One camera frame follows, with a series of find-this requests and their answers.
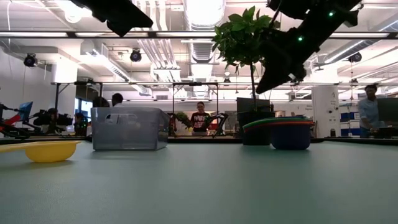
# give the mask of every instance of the man in blue shirt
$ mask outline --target man in blue shirt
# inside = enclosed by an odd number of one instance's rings
[[[371,132],[377,131],[386,125],[383,121],[379,121],[379,109],[377,108],[376,85],[368,85],[365,87],[366,99],[359,102],[359,122],[361,129],[361,138],[368,138]]]

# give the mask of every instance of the black pot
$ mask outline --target black pot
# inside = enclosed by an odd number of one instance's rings
[[[271,130],[269,127],[258,128],[248,133],[243,132],[243,126],[265,118],[275,118],[275,113],[264,111],[238,113],[239,135],[245,146],[268,146],[271,143]]]

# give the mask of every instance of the small tree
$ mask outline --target small tree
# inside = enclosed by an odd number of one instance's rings
[[[242,16],[232,14],[228,17],[229,22],[215,27],[213,51],[216,49],[220,51],[219,58],[223,57],[223,61],[227,63],[225,69],[232,65],[236,67],[236,73],[239,67],[250,66],[252,94],[255,110],[257,110],[254,86],[255,64],[258,62],[261,62],[263,66],[265,64],[264,52],[261,50],[263,44],[261,35],[269,27],[272,18],[267,15],[260,16],[260,10],[258,10],[254,19],[255,11],[256,8],[253,6],[249,10],[245,9]],[[275,21],[273,28],[279,27],[280,23]]]

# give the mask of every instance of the computer monitor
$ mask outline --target computer monitor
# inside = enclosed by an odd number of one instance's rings
[[[398,122],[398,98],[377,99],[380,121]]]
[[[32,110],[33,102],[27,102],[19,105],[18,115],[21,117],[20,121],[29,121],[30,111]]]
[[[260,108],[260,111],[271,111],[269,100],[260,100],[256,99],[257,108]],[[254,110],[254,100],[252,98],[240,98],[236,99],[236,111],[238,113],[247,112]]]

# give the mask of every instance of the transparent storage container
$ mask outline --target transparent storage container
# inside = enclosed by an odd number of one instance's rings
[[[162,149],[167,145],[169,120],[158,108],[92,108],[93,149]]]

